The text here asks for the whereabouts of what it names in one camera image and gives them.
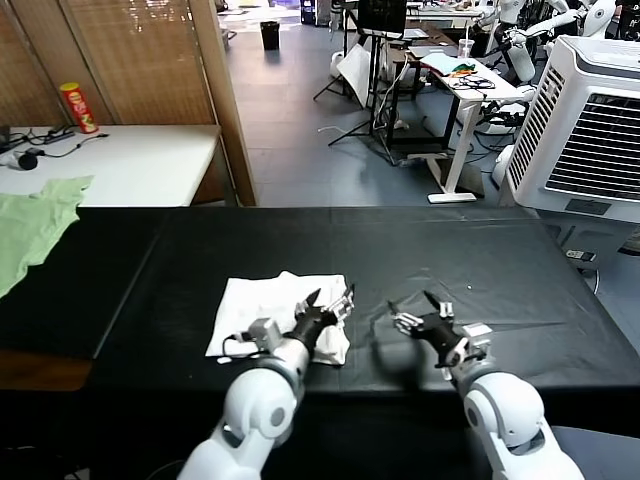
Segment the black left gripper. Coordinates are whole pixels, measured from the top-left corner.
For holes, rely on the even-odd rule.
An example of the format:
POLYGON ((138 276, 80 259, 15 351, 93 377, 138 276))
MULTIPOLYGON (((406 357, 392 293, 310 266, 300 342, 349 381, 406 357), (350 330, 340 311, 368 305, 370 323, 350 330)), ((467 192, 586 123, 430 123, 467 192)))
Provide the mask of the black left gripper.
POLYGON ((314 355, 315 347, 323 330, 335 326, 349 317, 355 308, 355 284, 348 285, 343 293, 329 306, 322 309, 311 309, 321 293, 318 288, 309 293, 294 309, 296 325, 290 332, 290 338, 302 343, 310 356, 314 355))

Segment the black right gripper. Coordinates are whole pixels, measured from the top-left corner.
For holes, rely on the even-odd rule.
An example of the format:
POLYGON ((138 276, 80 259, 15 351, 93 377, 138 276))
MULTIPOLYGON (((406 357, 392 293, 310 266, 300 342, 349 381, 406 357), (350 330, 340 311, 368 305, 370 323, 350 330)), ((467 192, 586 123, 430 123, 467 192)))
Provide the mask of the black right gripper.
POLYGON ((438 315, 427 314, 419 318, 400 311, 392 301, 388 301, 394 327, 402 334, 411 334, 414 339, 426 341, 437 353, 437 368, 453 368, 465 360, 469 340, 454 331, 450 320, 442 319, 453 317, 452 302, 442 300, 429 291, 423 294, 438 315))

